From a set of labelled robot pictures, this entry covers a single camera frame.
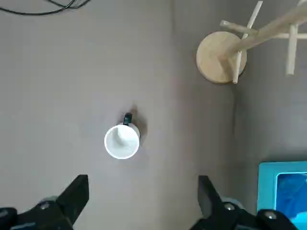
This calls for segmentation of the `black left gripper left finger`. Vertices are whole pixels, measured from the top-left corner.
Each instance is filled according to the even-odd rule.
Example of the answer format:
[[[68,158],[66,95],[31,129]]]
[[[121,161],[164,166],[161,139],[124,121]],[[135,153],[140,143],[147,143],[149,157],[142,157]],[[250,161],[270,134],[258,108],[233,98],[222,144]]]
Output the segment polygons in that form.
[[[2,230],[72,230],[89,201],[89,178],[78,175],[59,196],[41,200],[18,213],[14,207],[0,209]]]

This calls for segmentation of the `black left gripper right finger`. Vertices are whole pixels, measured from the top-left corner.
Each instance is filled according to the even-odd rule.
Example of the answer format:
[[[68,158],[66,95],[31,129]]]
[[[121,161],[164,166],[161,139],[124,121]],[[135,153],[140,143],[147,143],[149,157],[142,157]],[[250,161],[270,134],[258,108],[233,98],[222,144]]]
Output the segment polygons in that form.
[[[256,215],[231,201],[223,201],[206,175],[198,177],[200,218],[193,230],[296,230],[297,227],[283,213],[261,209]]]

